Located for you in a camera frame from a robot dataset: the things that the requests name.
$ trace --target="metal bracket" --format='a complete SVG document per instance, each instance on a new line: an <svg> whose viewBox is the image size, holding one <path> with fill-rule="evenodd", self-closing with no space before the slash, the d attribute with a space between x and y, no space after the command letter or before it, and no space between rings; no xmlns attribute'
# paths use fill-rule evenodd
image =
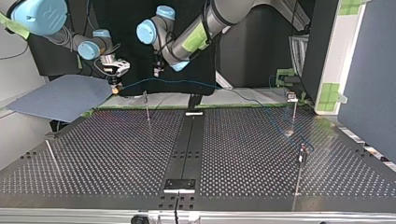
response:
<svg viewBox="0 0 396 224"><path fill-rule="evenodd" d="M201 116L204 112L196 109L195 107L198 106L202 101L202 95L199 94L192 94L189 100L189 107L186 112L186 116Z"/></svg>
<svg viewBox="0 0 396 224"><path fill-rule="evenodd" d="M188 224L201 224L201 217L199 214L191 213Z"/></svg>
<svg viewBox="0 0 396 224"><path fill-rule="evenodd" d="M347 104L347 97L343 94L338 94L338 103Z"/></svg>
<svg viewBox="0 0 396 224"><path fill-rule="evenodd" d="M225 89L225 90L232 90L233 89L233 85L231 85L230 82L228 82L222 75L220 72L216 71L216 82L219 83L219 85Z"/></svg>
<svg viewBox="0 0 396 224"><path fill-rule="evenodd" d="M163 192L193 194L195 193L195 182L194 179L167 179Z"/></svg>

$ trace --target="black cable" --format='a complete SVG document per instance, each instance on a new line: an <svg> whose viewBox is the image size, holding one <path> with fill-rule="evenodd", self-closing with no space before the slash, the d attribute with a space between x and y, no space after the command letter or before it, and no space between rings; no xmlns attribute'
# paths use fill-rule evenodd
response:
<svg viewBox="0 0 396 224"><path fill-rule="evenodd" d="M2 61L2 60L7 60L7 59L13 59L13 58L19 57L19 56L21 56L22 54L26 53L26 51L27 51L28 49L29 49L29 44L26 42L26 48L25 48L21 53L18 53L18 54L16 54L16 55L12 55L12 56L9 56L9 57L0 58L0 61Z"/></svg>
<svg viewBox="0 0 396 224"><path fill-rule="evenodd" d="M89 17L91 16L91 6L92 6L92 1L87 0L87 10L85 12L85 24L84 24L84 31L82 32L83 35L87 34L87 29L88 29L88 23L89 23Z"/></svg>
<svg viewBox="0 0 396 224"><path fill-rule="evenodd" d="M69 17L69 20L70 20L70 26L71 26L71 29L72 29L72 31L74 32L75 31L75 26L74 26L74 23L73 23L73 18L72 18L72 12L71 12L71 10L70 10L70 3L69 3L69 0L66 0L66 5L67 5L67 16Z"/></svg>
<svg viewBox="0 0 396 224"><path fill-rule="evenodd" d="M296 2L295 2L295 4L294 4L293 14L292 14L292 16L291 16L291 37L294 36L294 19L295 19L296 12L297 12L297 6L298 6L298 0L296 0ZM297 67L297 61L296 61L296 59L295 59L295 57L294 57L294 47L293 47L293 44L292 44L292 43L291 43L291 59L293 60L294 64L295 64L296 67ZM298 72L297 69L296 69L295 72L296 72L297 77L300 79L301 86L303 87L303 89L304 89L306 95L308 96L308 98L309 98L312 102L314 102L314 101L313 101L313 98L309 95L308 91L306 90L306 87L305 87L305 85L304 85L304 83L303 83L303 79L301 78L301 74L299 74L299 72Z"/></svg>
<svg viewBox="0 0 396 224"><path fill-rule="evenodd" d="M175 223L178 224L178 215L177 215L177 206L178 206L178 195L177 195L177 200L176 200L176 206L175 206Z"/></svg>
<svg viewBox="0 0 396 224"><path fill-rule="evenodd" d="M206 44L210 45L212 43L212 36L209 33L209 26L207 25L207 9L210 6L210 2L208 0L205 1L204 9L202 12L202 25L204 26L205 34L206 34Z"/></svg>

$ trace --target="green tape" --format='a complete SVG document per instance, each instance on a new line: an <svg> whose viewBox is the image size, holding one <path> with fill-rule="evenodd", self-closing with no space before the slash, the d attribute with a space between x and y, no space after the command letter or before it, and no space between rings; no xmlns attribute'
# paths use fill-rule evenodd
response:
<svg viewBox="0 0 396 224"><path fill-rule="evenodd" d="M86 112L82 113L80 116L83 117L83 118L85 118L85 119L87 119L87 118L92 117L93 112L95 112L94 109L89 110L89 111L86 111Z"/></svg>
<svg viewBox="0 0 396 224"><path fill-rule="evenodd" d="M293 86L292 83L287 83L283 82L282 80L279 80L279 76L287 76L287 77L294 77L294 69L277 69L276 71L276 85L277 86Z"/></svg>
<svg viewBox="0 0 396 224"><path fill-rule="evenodd" d="M319 96L317 111L333 112L337 106L340 84L323 83Z"/></svg>
<svg viewBox="0 0 396 224"><path fill-rule="evenodd" d="M5 15L0 13L0 23L6 26L10 31L14 32L17 35L22 36L23 38L27 39L29 37L29 30L22 24L12 21L7 18Z"/></svg>
<svg viewBox="0 0 396 224"><path fill-rule="evenodd" d="M77 55L77 65L78 65L78 69L82 69L82 63L81 63L81 59L79 58L79 55Z"/></svg>
<svg viewBox="0 0 396 224"><path fill-rule="evenodd" d="M342 0L338 15L358 15L359 8L361 7L362 0Z"/></svg>
<svg viewBox="0 0 396 224"><path fill-rule="evenodd" d="M188 52L195 52L198 49L206 48L206 40L205 28L202 23L199 23L184 41L182 47Z"/></svg>

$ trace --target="wire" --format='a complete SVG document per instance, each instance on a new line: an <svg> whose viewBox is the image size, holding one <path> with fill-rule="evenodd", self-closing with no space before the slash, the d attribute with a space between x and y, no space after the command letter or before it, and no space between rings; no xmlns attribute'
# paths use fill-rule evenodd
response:
<svg viewBox="0 0 396 224"><path fill-rule="evenodd" d="M291 16L291 37L294 36L294 19L296 16L297 6L298 6L298 0L295 0L295 1L296 2L294 3L293 14ZM291 44L291 59L293 60L293 62L296 64L296 67L297 67L297 61L296 61L296 58L294 57L294 47L292 44ZM308 98L310 98L311 101L314 101L313 98L309 95L308 91L306 90L306 87L303 83L303 79L301 78L301 74L299 74L299 71L297 69L295 72L297 74L297 77L300 79L301 86L303 87L304 91L306 92L306 95L308 96Z"/></svg>
<svg viewBox="0 0 396 224"><path fill-rule="evenodd" d="M21 56L22 54L26 53L26 51L27 51L28 49L29 49L29 44L26 42L26 47L25 47L25 49L24 49L21 53L18 53L18 54L16 54L16 55L12 55L12 56L8 56L8 57L4 57L4 58L0 58L0 61L2 61L2 60L7 60L7 59L13 59L13 58L19 57L19 56Z"/></svg>
<svg viewBox="0 0 396 224"><path fill-rule="evenodd" d="M285 98L286 98L285 85L282 86L283 92L285 93L284 95L277 93L277 92L273 89L273 87L272 87L272 85L271 85L271 79L272 79L273 77L276 78L276 76L270 76L270 77L268 77L268 84L269 84L269 86L270 86L271 91L272 91L273 93L275 93L276 95L278 95L278 96L282 96L282 97L285 97Z"/></svg>
<svg viewBox="0 0 396 224"><path fill-rule="evenodd" d="M84 24L84 31L82 32L83 35L87 34L87 29L88 29L88 24L91 26L91 28L93 30L96 30L91 23L91 6L92 6L92 1L91 0L87 0L87 5L86 5L86 9L87 11L85 12L86 18L85 18L85 24Z"/></svg>
<svg viewBox="0 0 396 224"><path fill-rule="evenodd" d="M140 81L138 81L138 82L136 82L136 83L133 83L133 84L130 84L130 85L124 87L123 89L124 89L124 90L130 89L130 88L132 88L132 87L135 87L135 86L137 86L137 85L140 85L140 84L142 84L142 83L144 83L144 82L151 81L151 80L161 81L161 82L170 83L170 84L191 83L191 84L197 84L197 85L201 85L201 86L206 86L206 87L209 87L209 88L214 88L214 89L216 89L216 90L231 91L231 92L237 94L239 97L241 97L242 99L244 99L244 100L246 100L246 101L254 102L254 103L260 105L260 106L264 109L264 112L265 112L265 114L267 115L267 117L269 117L269 121L270 121L270 123L272 124L272 126L275 127L276 130L277 130L282 136L284 136L286 139L288 139L288 141L289 141L294 147L296 147L298 150L300 150L300 148L301 148L301 144L297 144L297 143L295 142L294 139L289 138L288 136L286 136L285 132L282 131L282 127L281 127L279 124L277 124L277 123L275 122L275 118L272 116L272 113L269 113L269 112L267 111L267 109L266 109L267 107L266 107L265 105L263 105L261 102L259 102L259 101L256 100L256 99L249 99L249 98L243 96L242 94L240 94L239 92L234 91L234 90L226 90L226 89L222 89L222 88L220 88L220 87L218 87L218 86L214 86L214 85L211 85L211 84L207 84L207 83L199 82L199 81L194 81L194 80L165 80L165 79L156 78L156 77L149 77L149 78L146 78L146 79L142 79L142 80L140 80ZM303 140L303 143L307 144L307 145L310 147L310 150L311 150L311 151L315 151L314 147L313 147L309 142L307 142L306 139L305 139L302 135L300 135L300 137L301 137L301 139Z"/></svg>
<svg viewBox="0 0 396 224"><path fill-rule="evenodd" d="M74 39L73 39L73 35L72 32L69 30L69 28L63 26L62 30L64 31L64 40L61 42L55 42L53 40L50 40L53 44L58 45L58 46L66 46L68 44L70 44L70 52L73 52L73 47L75 45L74 43Z"/></svg>

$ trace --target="green label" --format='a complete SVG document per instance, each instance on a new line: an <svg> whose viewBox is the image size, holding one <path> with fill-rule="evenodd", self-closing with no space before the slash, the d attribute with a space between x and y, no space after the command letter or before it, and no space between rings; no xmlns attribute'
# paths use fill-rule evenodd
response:
<svg viewBox="0 0 396 224"><path fill-rule="evenodd" d="M338 15L348 16L348 15L358 15L359 7L361 6L361 0L342 0L340 10Z"/></svg>
<svg viewBox="0 0 396 224"><path fill-rule="evenodd" d="M24 25L22 25L16 21L10 20L2 13L0 13L0 23L2 23L4 26L6 26L10 31L22 36L25 39L27 39L27 37L29 37L30 33Z"/></svg>
<svg viewBox="0 0 396 224"><path fill-rule="evenodd" d="M202 23L199 23L192 33L187 37L183 43L183 49L188 52L195 52L198 48L205 46L207 40L205 28Z"/></svg>
<svg viewBox="0 0 396 224"><path fill-rule="evenodd" d="M339 83L323 83L317 111L333 112L337 106L339 89Z"/></svg>

